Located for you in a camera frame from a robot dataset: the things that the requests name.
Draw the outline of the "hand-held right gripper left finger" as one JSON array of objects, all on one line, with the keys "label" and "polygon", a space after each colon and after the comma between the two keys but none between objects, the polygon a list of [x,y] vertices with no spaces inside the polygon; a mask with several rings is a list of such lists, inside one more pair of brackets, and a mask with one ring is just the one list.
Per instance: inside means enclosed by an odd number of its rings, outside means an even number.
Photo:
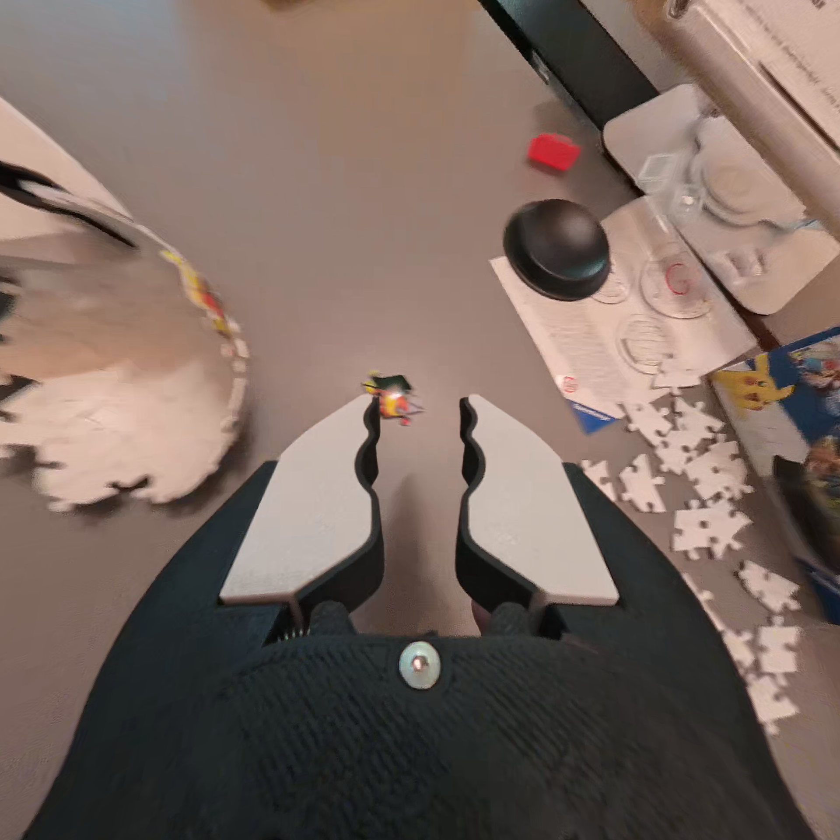
[{"label": "hand-held right gripper left finger", "polygon": [[279,456],[219,592],[224,606],[279,605],[296,629],[335,602],[352,613],[384,577],[379,401],[361,395]]}]

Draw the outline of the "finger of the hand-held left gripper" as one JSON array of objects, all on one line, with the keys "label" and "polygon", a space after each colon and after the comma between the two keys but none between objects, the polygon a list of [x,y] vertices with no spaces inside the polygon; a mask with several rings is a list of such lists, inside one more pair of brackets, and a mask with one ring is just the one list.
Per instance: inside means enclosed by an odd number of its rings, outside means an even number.
[{"label": "finger of the hand-held left gripper", "polygon": [[1,196],[3,255],[131,255],[133,247],[75,217]]},{"label": "finger of the hand-held left gripper", "polygon": [[[5,99],[1,100],[1,158],[3,163],[25,168],[57,183],[80,200],[82,211],[97,205],[111,215],[127,213],[94,175]],[[107,219],[104,224],[109,231],[101,231],[115,237],[116,224]],[[139,246],[136,234],[122,232],[122,237],[117,239],[133,248]]]}]

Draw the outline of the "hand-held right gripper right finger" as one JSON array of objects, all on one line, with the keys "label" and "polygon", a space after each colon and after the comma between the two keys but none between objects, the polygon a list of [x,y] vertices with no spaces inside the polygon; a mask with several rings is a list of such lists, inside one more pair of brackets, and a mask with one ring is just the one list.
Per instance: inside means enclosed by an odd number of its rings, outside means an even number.
[{"label": "hand-held right gripper right finger", "polygon": [[462,398],[459,413],[465,492],[455,568],[485,628],[507,609],[543,637],[612,620],[621,601],[610,561],[620,508],[485,397]]}]

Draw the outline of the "colourful puzzle piece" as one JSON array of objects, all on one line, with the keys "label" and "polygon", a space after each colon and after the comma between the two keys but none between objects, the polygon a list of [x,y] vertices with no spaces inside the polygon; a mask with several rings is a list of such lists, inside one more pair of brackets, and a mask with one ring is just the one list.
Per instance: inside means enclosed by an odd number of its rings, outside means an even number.
[{"label": "colourful puzzle piece", "polygon": [[403,427],[408,427],[416,415],[425,411],[404,374],[372,371],[367,375],[362,387],[378,400],[382,419],[393,420]]}]

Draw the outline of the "partly built puzzle ball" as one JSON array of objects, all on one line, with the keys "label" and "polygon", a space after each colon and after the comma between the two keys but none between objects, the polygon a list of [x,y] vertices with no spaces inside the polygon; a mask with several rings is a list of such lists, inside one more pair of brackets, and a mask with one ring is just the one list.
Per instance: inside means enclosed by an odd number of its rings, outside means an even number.
[{"label": "partly built puzzle ball", "polygon": [[185,497],[240,429],[249,351],[204,276],[149,230],[2,241],[2,456],[68,511]]}]

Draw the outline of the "paper puzzle leaflet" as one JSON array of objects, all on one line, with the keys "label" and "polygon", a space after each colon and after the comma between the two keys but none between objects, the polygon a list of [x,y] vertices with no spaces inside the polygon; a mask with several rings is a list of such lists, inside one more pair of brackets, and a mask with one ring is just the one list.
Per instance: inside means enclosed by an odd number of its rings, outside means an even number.
[{"label": "paper puzzle leaflet", "polygon": [[697,385],[756,340],[686,241],[638,198],[602,220],[612,269],[581,301],[530,289],[506,257],[490,262],[586,433]]}]

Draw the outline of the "pile of white puzzle pieces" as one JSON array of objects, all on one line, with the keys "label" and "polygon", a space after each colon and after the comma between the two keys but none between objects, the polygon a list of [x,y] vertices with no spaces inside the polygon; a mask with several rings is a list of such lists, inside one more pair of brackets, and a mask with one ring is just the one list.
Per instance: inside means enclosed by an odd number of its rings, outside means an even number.
[{"label": "pile of white puzzle pieces", "polygon": [[[674,355],[653,366],[652,386],[667,390],[670,408],[651,402],[625,403],[626,429],[640,436],[649,452],[636,456],[613,474],[607,461],[581,462],[584,474],[612,501],[623,501],[638,511],[665,514],[666,476],[688,481],[692,497],[673,514],[670,547],[688,560],[709,556],[723,560],[739,552],[739,535],[752,525],[737,502],[753,493],[748,468],[739,444],[728,437],[725,423],[709,414],[702,402],[688,402],[681,393],[700,383],[699,375]],[[799,714],[789,697],[788,678],[799,670],[802,630],[788,616],[801,609],[800,586],[745,560],[735,573],[742,588],[769,614],[753,631],[727,625],[714,609],[714,595],[699,588],[686,572],[682,577],[710,618],[745,681],[753,710],[764,732],[777,738],[780,723]]]}]

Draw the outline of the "blue puzzle box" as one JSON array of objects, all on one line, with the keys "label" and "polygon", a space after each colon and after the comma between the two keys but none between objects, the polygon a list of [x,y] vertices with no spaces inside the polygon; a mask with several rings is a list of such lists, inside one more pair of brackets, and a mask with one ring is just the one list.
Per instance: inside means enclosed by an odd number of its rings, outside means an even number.
[{"label": "blue puzzle box", "polygon": [[825,619],[839,624],[839,327],[709,376]]}]

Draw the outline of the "black round ball stand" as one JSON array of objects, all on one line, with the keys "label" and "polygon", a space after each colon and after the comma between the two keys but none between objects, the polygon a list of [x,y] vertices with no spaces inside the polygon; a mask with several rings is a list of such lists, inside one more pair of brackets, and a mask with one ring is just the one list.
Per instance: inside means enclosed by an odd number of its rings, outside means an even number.
[{"label": "black round ball stand", "polygon": [[612,269],[604,227],[586,207],[567,199],[520,206],[507,221],[502,247],[516,275],[556,301],[592,297]]}]

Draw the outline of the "red plastic object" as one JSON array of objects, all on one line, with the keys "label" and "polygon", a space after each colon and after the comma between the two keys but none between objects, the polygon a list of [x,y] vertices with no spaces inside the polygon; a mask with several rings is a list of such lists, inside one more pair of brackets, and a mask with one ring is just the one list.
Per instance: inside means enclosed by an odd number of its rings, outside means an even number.
[{"label": "red plastic object", "polygon": [[528,145],[527,160],[531,165],[554,172],[568,172],[579,160],[582,147],[558,133],[541,133]]}]

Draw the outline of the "dark desk hatch panel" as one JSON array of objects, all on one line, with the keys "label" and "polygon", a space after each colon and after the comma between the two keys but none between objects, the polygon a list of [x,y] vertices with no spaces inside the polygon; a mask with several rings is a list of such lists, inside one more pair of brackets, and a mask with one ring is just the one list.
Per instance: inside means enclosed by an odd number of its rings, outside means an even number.
[{"label": "dark desk hatch panel", "polygon": [[655,99],[654,84],[580,1],[481,1],[538,76],[599,130]]}]

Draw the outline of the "laminated instruction sheet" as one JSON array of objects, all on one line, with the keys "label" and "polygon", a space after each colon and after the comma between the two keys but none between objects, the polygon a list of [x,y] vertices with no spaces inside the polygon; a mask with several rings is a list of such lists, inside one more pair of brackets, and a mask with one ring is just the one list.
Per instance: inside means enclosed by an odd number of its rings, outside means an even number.
[{"label": "laminated instruction sheet", "polygon": [[646,30],[838,235],[838,2],[646,1],[632,6]]}]

